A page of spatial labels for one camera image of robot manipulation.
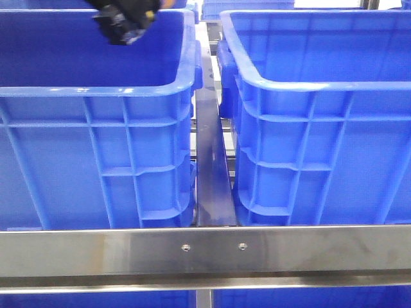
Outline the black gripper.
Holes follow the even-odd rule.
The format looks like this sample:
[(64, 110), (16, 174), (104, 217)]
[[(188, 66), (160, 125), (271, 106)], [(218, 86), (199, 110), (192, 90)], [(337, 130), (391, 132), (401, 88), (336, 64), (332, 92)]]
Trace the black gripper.
[(160, 1), (88, 1), (98, 12), (93, 20), (109, 43), (117, 46), (133, 44), (152, 25)]

